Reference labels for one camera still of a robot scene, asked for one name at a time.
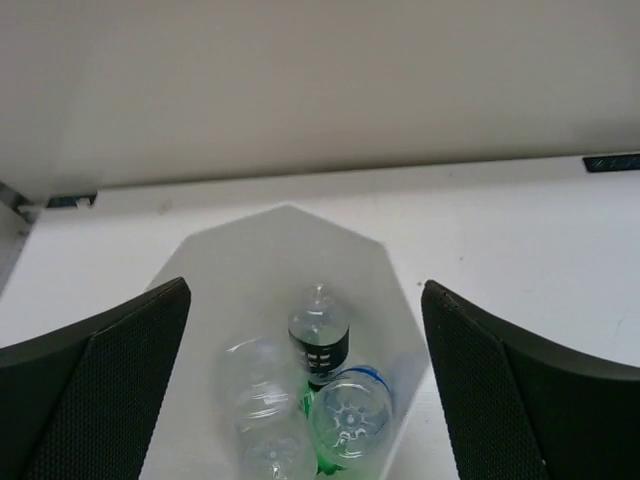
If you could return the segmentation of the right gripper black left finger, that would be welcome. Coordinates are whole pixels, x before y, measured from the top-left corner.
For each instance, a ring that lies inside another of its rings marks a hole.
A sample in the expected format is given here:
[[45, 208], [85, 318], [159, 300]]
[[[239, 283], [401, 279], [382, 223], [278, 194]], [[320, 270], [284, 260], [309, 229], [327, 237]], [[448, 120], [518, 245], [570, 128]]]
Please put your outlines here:
[[2, 478], [138, 478], [190, 304], [178, 277], [2, 348]]

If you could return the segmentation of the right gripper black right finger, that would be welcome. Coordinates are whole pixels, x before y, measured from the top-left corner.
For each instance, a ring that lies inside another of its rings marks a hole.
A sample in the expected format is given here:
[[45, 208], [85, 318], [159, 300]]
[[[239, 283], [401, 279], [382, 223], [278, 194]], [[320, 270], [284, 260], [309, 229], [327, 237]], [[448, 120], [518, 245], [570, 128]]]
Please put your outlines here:
[[434, 280], [421, 309], [460, 478], [638, 478], [638, 368], [550, 341]]

